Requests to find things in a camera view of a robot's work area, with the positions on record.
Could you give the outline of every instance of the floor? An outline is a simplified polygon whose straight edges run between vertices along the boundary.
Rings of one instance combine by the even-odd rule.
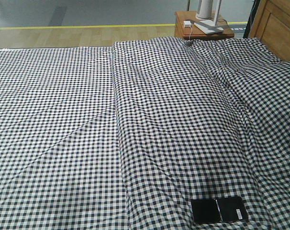
[[[0,0],[0,48],[109,46],[172,36],[187,0]],[[221,14],[242,37],[252,0],[224,0]],[[196,10],[198,0],[190,1]]]

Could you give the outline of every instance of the white lamp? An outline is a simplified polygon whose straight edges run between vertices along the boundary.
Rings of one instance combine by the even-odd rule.
[[[217,0],[216,11],[214,15],[214,20],[207,20],[211,18],[213,0],[200,0],[198,13],[196,18],[199,20],[204,20],[200,22],[195,22],[194,25],[197,26],[205,34],[214,34],[223,31],[223,28],[217,25],[218,15],[220,13],[222,0]]]

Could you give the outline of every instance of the yellow stripe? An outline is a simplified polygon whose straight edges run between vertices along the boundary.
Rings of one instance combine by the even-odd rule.
[[[246,24],[247,22],[228,22],[228,24]],[[175,26],[170,24],[135,24],[135,25],[72,25],[72,26],[25,26],[25,27],[0,27],[0,30],[24,29],[78,29],[78,28],[108,28],[108,27],[142,27],[142,26]]]
[[[228,22],[229,25],[232,24],[247,24],[247,22]]]

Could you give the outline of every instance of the wooden floor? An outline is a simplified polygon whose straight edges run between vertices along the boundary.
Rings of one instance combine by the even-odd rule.
[[[0,48],[111,46],[115,41],[173,36],[175,26],[0,30]]]

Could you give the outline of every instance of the gray floor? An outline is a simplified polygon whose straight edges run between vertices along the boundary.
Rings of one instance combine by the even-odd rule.
[[[187,0],[0,0],[0,27],[175,23]],[[223,0],[229,22],[246,22],[253,0]],[[196,10],[198,0],[191,0]]]

